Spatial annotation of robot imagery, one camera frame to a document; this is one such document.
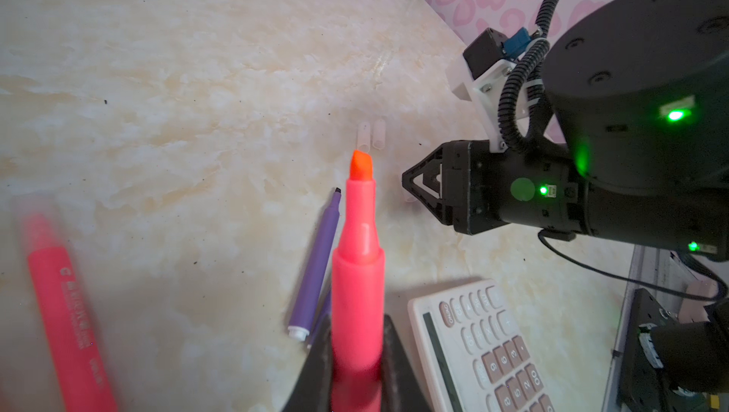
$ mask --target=purple marker tip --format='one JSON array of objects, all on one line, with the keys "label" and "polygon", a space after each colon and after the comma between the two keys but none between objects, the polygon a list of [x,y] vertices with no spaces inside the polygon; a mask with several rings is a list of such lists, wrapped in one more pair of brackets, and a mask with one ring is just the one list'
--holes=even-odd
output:
[{"label": "purple marker tip", "polygon": [[306,271],[301,281],[299,295],[296,297],[294,311],[291,313],[289,336],[298,341],[306,340],[314,323],[316,305],[319,303],[319,293],[322,291],[323,275],[327,271],[334,234],[339,223],[339,200],[341,198],[342,191],[337,188],[332,194],[329,206],[323,210],[322,221],[319,223]]}]

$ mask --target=calculator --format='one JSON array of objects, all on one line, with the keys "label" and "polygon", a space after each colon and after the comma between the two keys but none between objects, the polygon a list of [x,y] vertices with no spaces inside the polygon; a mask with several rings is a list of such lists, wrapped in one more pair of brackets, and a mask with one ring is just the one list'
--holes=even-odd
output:
[{"label": "calculator", "polygon": [[496,281],[415,298],[407,310],[436,412],[554,412]]}]

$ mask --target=pink highlighter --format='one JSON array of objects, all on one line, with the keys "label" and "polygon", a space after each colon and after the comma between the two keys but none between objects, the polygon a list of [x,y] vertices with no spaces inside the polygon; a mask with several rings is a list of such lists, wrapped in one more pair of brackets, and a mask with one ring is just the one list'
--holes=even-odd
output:
[{"label": "pink highlighter", "polygon": [[116,412],[52,199],[30,194],[13,204],[66,412]]},{"label": "pink highlighter", "polygon": [[355,151],[346,191],[346,218],[332,254],[334,412],[378,412],[385,313],[385,252],[375,226],[372,158]]}]

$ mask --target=marble table surface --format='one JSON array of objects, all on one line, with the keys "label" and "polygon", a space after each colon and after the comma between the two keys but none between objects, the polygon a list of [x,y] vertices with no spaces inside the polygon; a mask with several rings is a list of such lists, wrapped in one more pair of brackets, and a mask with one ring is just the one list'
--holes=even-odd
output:
[{"label": "marble table surface", "polygon": [[[440,143],[484,138],[445,80],[463,48],[423,0],[3,0],[0,410],[63,409],[9,210],[32,191],[58,201],[121,410],[280,410],[314,225],[380,117],[387,312],[415,369],[407,301],[493,278],[557,410],[597,410],[624,284],[536,229],[460,235],[402,197]],[[628,271],[627,244],[558,245]]]}]

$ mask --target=black holder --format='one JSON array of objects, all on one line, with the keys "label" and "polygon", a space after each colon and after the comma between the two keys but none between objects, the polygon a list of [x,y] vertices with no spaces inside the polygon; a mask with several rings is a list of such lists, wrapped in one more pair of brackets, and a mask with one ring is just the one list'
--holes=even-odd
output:
[{"label": "black holder", "polygon": [[652,323],[659,327],[678,328],[680,325],[658,304],[646,289],[637,289],[625,340],[623,364],[620,369],[618,398],[632,412],[708,412],[703,395],[686,398],[677,395],[663,370],[654,369],[643,353],[639,341],[640,325]]},{"label": "black holder", "polygon": [[[319,333],[281,412],[332,412],[332,324],[324,317]],[[382,351],[381,412],[432,412],[415,379],[390,316],[385,316]]]}]

